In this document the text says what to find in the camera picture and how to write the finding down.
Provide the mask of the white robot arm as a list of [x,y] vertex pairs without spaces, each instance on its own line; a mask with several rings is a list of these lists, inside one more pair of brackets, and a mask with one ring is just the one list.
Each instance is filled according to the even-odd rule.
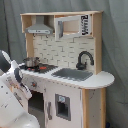
[[37,118],[24,110],[11,87],[20,89],[31,98],[28,87],[22,84],[23,74],[15,60],[0,50],[0,128],[40,128]]

